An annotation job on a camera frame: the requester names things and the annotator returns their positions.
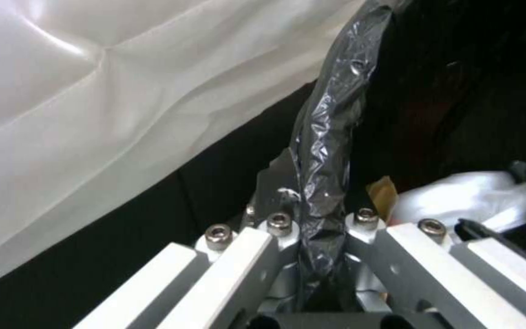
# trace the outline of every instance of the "crumpled black plastic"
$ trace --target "crumpled black plastic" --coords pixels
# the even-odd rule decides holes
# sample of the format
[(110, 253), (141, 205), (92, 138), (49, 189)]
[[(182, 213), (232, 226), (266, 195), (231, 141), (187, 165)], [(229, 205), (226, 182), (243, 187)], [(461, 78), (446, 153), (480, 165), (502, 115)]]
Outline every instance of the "crumpled black plastic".
[(304, 299), (333, 273), (342, 255), (352, 129), (361, 118), (391, 16), (390, 7), (368, 0), (345, 25), (299, 112), (289, 149), (258, 175), (255, 225), (277, 210), (289, 211), (300, 223)]

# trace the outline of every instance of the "translucent white fabric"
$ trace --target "translucent white fabric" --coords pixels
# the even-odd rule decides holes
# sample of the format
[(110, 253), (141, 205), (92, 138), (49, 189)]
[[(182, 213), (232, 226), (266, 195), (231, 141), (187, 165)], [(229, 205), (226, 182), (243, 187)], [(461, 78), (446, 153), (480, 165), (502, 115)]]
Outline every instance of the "translucent white fabric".
[(313, 81), (362, 2), (0, 0), (0, 276)]

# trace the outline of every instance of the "hex socket screw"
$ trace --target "hex socket screw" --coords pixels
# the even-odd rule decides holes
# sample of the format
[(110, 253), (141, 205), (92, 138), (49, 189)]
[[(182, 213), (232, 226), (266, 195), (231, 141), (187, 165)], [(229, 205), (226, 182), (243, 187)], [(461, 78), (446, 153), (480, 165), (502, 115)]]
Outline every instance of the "hex socket screw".
[(232, 242), (232, 231), (228, 225), (215, 223), (206, 229), (204, 237), (210, 250), (222, 251)]
[(433, 218), (425, 218), (417, 223), (417, 227), (437, 244), (444, 241), (446, 227), (440, 221)]
[(267, 217), (267, 232), (285, 237), (292, 232), (292, 217), (285, 212), (274, 212)]
[(373, 230), (376, 229), (379, 224), (379, 217), (371, 208), (360, 208), (357, 213), (354, 214), (354, 223), (363, 229)]

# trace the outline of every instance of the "black plastic part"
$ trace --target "black plastic part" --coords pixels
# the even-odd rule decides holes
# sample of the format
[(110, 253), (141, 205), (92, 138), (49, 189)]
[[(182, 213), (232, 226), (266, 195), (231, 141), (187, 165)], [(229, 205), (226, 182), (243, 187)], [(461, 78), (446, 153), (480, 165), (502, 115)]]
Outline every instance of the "black plastic part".
[(448, 329), (437, 313), (268, 313), (256, 316), (247, 329)]

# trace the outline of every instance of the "silver metal part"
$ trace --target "silver metal part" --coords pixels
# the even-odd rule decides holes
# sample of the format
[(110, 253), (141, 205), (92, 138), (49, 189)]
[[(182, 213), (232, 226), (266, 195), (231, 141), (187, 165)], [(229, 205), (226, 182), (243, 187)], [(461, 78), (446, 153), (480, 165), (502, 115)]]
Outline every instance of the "silver metal part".
[(357, 292), (384, 293), (387, 291), (366, 262), (361, 262), (357, 256), (349, 253), (344, 254), (344, 261), (350, 270), (350, 275), (354, 278), (354, 287)]
[(526, 260), (495, 239), (456, 245), (462, 264), (526, 315)]
[[(298, 223), (292, 222), (292, 229), (288, 235), (278, 237), (279, 245), (279, 263), (282, 267), (277, 275), (273, 286), (268, 292), (268, 297), (285, 298), (295, 294), (298, 289), (299, 267), (298, 267), (298, 250), (300, 245), (300, 228)], [(263, 222), (258, 227), (261, 231), (268, 229), (267, 223)]]
[(423, 233), (425, 233), (437, 244), (441, 244), (442, 241), (444, 241), (446, 228), (445, 225), (440, 221), (432, 218), (425, 218), (417, 223), (417, 227), (419, 227)]
[(371, 248), (371, 243), (373, 242), (374, 236), (376, 235), (377, 231), (379, 229), (384, 229), (385, 227), (387, 227), (387, 225), (384, 223), (382, 219), (379, 218), (377, 221), (376, 230), (375, 229), (364, 229), (364, 227), (362, 227), (361, 225), (356, 225), (354, 223), (355, 216), (356, 216), (355, 214), (349, 214), (344, 219), (344, 229), (347, 234), (346, 243), (347, 244), (353, 243), (355, 248), (365, 248), (367, 250), (364, 251), (364, 253), (366, 253), (368, 252), (368, 249)]
[(299, 268), (298, 263), (285, 265), (275, 278), (267, 297), (286, 298), (298, 291)]
[(285, 212), (274, 212), (267, 217), (267, 232), (285, 237), (292, 232), (292, 217)]
[(276, 238), (245, 227), (158, 328), (243, 327), (281, 265)]
[(372, 230), (376, 229), (379, 217), (374, 213), (371, 208), (360, 208), (354, 216), (354, 223), (361, 225), (363, 229)]
[(255, 215), (255, 206), (252, 204), (247, 205), (247, 208), (245, 209), (245, 213), (248, 216), (254, 216)]
[(457, 328), (526, 328), (526, 316), (443, 248), (407, 223), (380, 229), (367, 244), (348, 230), (347, 252), (371, 267), (396, 312), (427, 302)]
[(255, 226), (255, 206), (253, 206), (253, 204), (248, 204), (247, 208), (245, 208), (245, 220), (243, 225), (245, 227)]
[(381, 293), (366, 291), (357, 292), (357, 302), (365, 312), (391, 312)]
[(286, 298), (266, 298), (257, 313), (291, 313), (296, 310), (296, 295)]
[[(264, 221), (257, 227), (260, 231), (267, 232), (267, 222)], [(298, 259), (298, 250), (300, 245), (300, 228), (298, 223), (292, 222), (292, 229), (288, 235), (283, 237), (277, 237), (277, 243), (279, 245), (279, 263), (281, 266), (292, 264)]]
[[(232, 239), (235, 239), (237, 237), (236, 232), (232, 232)], [(225, 252), (225, 250), (213, 250), (206, 244), (206, 235), (203, 234), (202, 237), (198, 238), (196, 241), (196, 245), (194, 245), (194, 248), (199, 251), (206, 254), (208, 257), (208, 261), (212, 264), (214, 263), (220, 256)]]
[(204, 232), (206, 246), (211, 250), (225, 250), (232, 242), (232, 231), (228, 225), (215, 223)]
[(205, 254), (171, 243), (75, 328), (155, 328), (208, 265)]

